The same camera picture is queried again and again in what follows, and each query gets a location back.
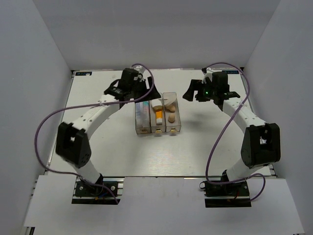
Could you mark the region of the teal pink gradient tube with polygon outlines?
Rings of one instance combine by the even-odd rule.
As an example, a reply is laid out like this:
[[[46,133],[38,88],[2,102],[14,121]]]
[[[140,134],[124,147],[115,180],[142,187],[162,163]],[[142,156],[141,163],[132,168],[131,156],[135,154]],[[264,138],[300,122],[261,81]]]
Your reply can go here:
[[[148,128],[150,127],[150,108],[149,102],[143,101],[143,127]]]

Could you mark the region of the beige makeup sponge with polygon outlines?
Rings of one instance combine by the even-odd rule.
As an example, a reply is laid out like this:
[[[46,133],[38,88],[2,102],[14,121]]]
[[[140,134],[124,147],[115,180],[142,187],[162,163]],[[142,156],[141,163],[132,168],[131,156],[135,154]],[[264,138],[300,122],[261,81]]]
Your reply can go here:
[[[169,112],[174,113],[176,111],[175,105],[171,104],[165,107]]]
[[[174,113],[170,113],[168,116],[168,121],[170,123],[174,123],[176,121],[176,115]]]

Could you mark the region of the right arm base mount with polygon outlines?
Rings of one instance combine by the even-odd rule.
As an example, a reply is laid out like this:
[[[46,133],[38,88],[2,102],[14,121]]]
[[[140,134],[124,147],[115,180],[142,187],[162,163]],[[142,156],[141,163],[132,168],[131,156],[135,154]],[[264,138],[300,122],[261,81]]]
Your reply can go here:
[[[227,185],[214,185],[202,181],[206,208],[250,208],[250,193],[246,181]]]

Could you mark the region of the round white powder puff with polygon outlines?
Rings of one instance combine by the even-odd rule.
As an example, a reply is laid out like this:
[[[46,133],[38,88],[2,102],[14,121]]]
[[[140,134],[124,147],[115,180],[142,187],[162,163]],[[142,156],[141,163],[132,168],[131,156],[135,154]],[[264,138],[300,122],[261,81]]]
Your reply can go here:
[[[167,96],[164,98],[164,106],[169,106],[176,101],[177,97],[175,95]]]

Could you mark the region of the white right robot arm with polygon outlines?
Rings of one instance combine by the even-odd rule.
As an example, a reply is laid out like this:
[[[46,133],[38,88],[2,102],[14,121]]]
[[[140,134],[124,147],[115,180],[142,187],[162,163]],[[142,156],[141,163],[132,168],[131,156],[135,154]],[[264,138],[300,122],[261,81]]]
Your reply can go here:
[[[238,182],[245,181],[255,172],[281,159],[280,128],[276,123],[267,123],[257,117],[246,105],[245,99],[230,90],[225,71],[207,72],[202,80],[192,79],[183,95],[187,101],[213,101],[244,134],[240,159],[222,174],[217,185],[226,195],[233,195]]]

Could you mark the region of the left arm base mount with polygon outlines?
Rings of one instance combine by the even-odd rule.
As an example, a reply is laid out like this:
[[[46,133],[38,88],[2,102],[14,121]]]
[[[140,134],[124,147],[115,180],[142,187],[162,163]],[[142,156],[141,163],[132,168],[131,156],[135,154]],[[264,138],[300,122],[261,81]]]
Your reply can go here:
[[[103,185],[111,190],[119,202],[123,192],[124,178],[104,178]],[[118,203],[112,197],[106,188],[88,186],[85,182],[76,179],[72,204],[79,205],[117,205]]]

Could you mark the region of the orange cream tube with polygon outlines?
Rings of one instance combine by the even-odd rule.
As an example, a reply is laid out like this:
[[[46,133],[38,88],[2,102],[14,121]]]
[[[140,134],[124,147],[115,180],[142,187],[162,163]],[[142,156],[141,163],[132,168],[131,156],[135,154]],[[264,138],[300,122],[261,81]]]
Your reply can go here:
[[[163,111],[157,110],[157,111],[155,111],[155,115],[156,115],[156,124],[162,125],[162,123],[163,123]]]

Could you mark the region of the clear white cosmetic tube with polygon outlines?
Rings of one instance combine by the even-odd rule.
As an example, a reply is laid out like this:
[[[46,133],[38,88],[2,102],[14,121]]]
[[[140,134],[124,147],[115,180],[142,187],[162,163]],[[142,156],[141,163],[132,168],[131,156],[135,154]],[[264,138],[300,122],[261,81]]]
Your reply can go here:
[[[143,104],[142,102],[135,104],[135,120],[136,120],[136,127],[142,128],[143,127]]]

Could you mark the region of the white bottle brown cap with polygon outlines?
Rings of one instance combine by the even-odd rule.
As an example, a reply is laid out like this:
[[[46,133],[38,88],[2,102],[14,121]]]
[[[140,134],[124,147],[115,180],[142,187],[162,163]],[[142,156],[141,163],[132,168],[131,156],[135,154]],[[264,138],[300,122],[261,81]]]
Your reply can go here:
[[[154,111],[159,111],[163,109],[163,104],[160,99],[151,100],[151,107]]]

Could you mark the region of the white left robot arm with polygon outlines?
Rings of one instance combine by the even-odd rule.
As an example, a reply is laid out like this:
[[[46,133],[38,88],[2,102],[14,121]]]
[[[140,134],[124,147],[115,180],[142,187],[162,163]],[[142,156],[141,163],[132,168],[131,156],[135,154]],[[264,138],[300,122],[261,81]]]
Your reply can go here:
[[[121,77],[104,90],[97,103],[75,121],[62,122],[58,127],[56,154],[74,168],[75,176],[87,183],[86,188],[92,195],[103,191],[103,176],[91,162],[89,140],[93,133],[125,104],[160,98],[154,77],[144,78],[145,71],[148,68],[143,64],[125,68]]]

